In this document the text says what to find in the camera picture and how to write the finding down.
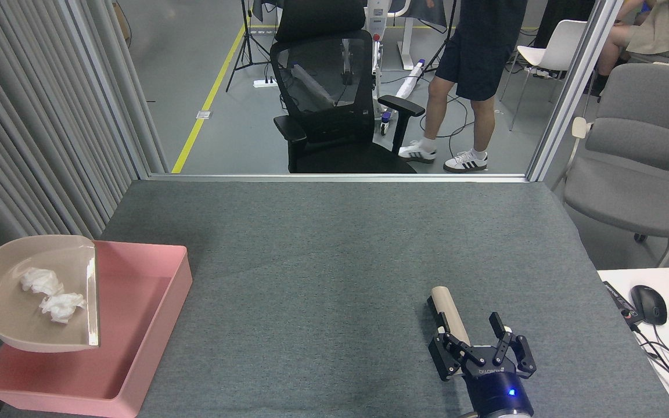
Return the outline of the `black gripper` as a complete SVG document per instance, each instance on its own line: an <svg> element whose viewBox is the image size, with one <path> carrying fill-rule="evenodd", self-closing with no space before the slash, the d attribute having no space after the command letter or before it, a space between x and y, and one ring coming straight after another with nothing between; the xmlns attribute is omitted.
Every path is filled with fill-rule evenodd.
<svg viewBox="0 0 669 418"><path fill-rule="evenodd" d="M449 348L446 326L436 326L428 346L441 381L461 375L476 413L533 413L521 379L529 379L537 370L535 360L523 335L515 335L502 323L498 312L488 318L498 344L470 347L464 359L460 349ZM505 357L508 349L517 363Z"/></svg>

